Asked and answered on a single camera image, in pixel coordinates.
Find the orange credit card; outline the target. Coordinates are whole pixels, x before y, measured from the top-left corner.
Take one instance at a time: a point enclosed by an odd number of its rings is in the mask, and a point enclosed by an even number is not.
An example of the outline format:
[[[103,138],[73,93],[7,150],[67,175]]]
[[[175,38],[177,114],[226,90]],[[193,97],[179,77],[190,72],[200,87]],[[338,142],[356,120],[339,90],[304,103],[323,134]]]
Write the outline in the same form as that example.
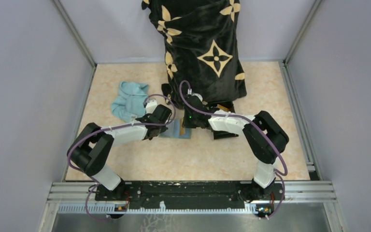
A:
[[[180,136],[184,136],[186,134],[186,129],[185,129],[183,123],[184,123],[184,120],[181,118],[179,120],[179,135]]]

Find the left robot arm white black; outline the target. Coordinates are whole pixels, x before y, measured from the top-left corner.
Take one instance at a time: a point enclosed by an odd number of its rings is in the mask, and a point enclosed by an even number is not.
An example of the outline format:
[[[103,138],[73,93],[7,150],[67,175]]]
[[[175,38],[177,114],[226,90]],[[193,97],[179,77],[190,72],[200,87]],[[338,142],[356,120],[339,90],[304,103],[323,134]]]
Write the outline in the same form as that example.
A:
[[[124,180],[106,164],[112,147],[157,137],[167,130],[171,116],[171,109],[159,104],[152,112],[119,126],[102,128],[89,123],[69,148],[68,162],[104,186],[112,199],[120,200],[126,193]]]

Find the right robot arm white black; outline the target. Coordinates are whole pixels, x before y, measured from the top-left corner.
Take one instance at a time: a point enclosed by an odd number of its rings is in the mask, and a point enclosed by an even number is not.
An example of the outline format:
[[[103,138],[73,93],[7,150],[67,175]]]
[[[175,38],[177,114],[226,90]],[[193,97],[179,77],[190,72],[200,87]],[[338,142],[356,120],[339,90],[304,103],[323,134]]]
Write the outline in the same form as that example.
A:
[[[185,112],[194,127],[224,131],[244,136],[258,159],[253,177],[253,194],[266,199],[272,191],[276,174],[287,175],[287,166],[281,154],[285,151],[289,137],[274,118],[266,111],[256,115],[240,115],[219,108],[207,108],[194,95],[182,96]]]

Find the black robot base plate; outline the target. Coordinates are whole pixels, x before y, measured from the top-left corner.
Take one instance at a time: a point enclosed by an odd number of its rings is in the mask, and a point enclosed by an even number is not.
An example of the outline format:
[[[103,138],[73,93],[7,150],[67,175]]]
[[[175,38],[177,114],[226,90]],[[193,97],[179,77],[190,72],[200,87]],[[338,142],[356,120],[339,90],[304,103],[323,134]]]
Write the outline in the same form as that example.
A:
[[[95,200],[124,201],[135,209],[157,208],[160,202],[168,209],[237,209],[253,201],[275,203],[282,190],[275,182],[262,189],[253,181],[127,181],[113,191],[98,186]]]

